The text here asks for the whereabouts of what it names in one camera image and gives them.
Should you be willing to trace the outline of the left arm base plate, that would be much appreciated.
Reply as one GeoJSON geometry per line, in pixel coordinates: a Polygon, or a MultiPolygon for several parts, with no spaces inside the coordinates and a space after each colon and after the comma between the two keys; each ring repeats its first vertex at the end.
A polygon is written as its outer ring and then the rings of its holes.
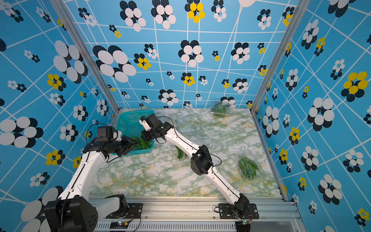
{"type": "Polygon", "coordinates": [[[139,219],[143,210],[141,203],[128,203],[123,209],[110,213],[105,219],[139,219]]]}

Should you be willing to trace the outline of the green peppers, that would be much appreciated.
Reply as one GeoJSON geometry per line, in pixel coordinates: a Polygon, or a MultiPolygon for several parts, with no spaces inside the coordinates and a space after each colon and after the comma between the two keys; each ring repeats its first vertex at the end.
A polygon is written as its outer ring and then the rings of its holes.
{"type": "Polygon", "coordinates": [[[136,149],[150,149],[152,147],[152,142],[145,141],[142,138],[134,136],[134,137],[131,137],[131,140],[135,144],[136,149]]]}

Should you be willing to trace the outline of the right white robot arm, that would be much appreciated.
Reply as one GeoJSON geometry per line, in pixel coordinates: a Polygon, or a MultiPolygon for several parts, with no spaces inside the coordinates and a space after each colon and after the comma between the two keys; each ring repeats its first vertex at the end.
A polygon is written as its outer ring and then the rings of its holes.
{"type": "Polygon", "coordinates": [[[245,217],[252,218],[249,212],[250,202],[248,198],[234,188],[218,172],[213,163],[213,154],[209,152],[207,146],[199,146],[186,139],[177,131],[174,123],[162,122],[155,114],[142,116],[139,120],[145,130],[142,131],[142,138],[146,141],[162,138],[168,143],[178,147],[190,158],[190,167],[198,176],[204,176],[222,193],[231,208],[231,213],[240,219],[245,217]]]}

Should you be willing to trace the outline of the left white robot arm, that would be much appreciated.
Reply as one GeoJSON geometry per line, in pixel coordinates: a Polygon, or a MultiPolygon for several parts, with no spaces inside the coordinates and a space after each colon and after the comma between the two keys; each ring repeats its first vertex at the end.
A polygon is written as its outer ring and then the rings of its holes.
{"type": "Polygon", "coordinates": [[[110,161],[110,155],[120,158],[134,150],[136,144],[112,126],[98,127],[97,137],[85,146],[80,165],[67,188],[45,206],[52,232],[92,232],[97,223],[109,215],[126,216],[128,204],[123,194],[106,197],[96,206],[88,200],[96,175],[110,161]]]}

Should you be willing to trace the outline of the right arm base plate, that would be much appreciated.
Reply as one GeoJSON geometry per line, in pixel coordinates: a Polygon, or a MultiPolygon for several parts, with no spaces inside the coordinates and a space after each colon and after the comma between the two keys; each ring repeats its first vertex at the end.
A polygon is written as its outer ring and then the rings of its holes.
{"type": "Polygon", "coordinates": [[[248,212],[244,214],[244,217],[237,217],[234,215],[231,209],[230,204],[222,204],[218,205],[219,208],[219,216],[221,219],[259,219],[259,212],[257,209],[256,204],[249,204],[248,212]]]}

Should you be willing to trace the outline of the clear clamshell with peppers front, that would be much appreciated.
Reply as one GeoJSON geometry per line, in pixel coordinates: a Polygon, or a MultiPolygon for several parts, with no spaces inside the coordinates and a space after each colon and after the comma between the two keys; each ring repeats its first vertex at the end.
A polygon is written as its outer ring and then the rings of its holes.
{"type": "Polygon", "coordinates": [[[175,146],[175,148],[177,149],[177,152],[178,152],[178,155],[177,155],[178,159],[182,159],[183,157],[187,157],[187,154],[182,149],[180,149],[177,146],[175,146]]]}

